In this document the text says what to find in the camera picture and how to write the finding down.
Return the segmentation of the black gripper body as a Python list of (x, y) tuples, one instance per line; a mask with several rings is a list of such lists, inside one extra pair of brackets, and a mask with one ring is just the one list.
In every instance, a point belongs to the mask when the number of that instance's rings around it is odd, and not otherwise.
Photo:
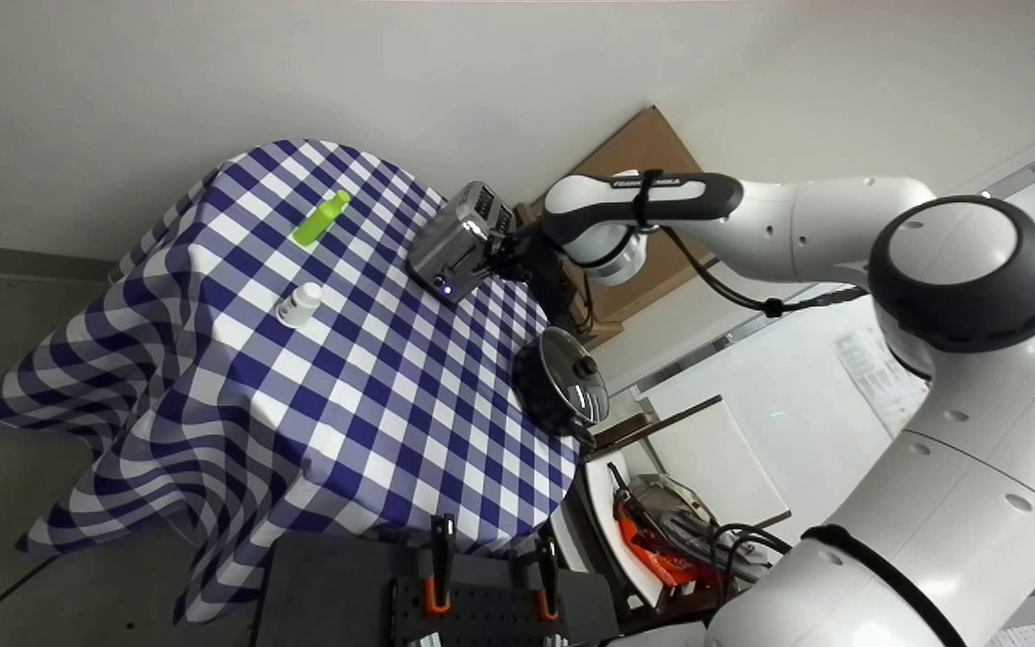
[(487, 247), (487, 269), (505, 279), (525, 279), (532, 297), (548, 317), (564, 317), (570, 306), (570, 285), (539, 225), (525, 225), (497, 242)]

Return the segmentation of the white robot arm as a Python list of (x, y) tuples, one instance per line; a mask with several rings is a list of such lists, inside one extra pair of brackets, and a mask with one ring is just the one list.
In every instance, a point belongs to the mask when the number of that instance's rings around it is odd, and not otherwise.
[(765, 183), (574, 172), (532, 242), (620, 285), (657, 231), (732, 273), (856, 294), (853, 385), (887, 444), (847, 496), (705, 620), (705, 647), (985, 647), (1035, 593), (1035, 220), (909, 176)]

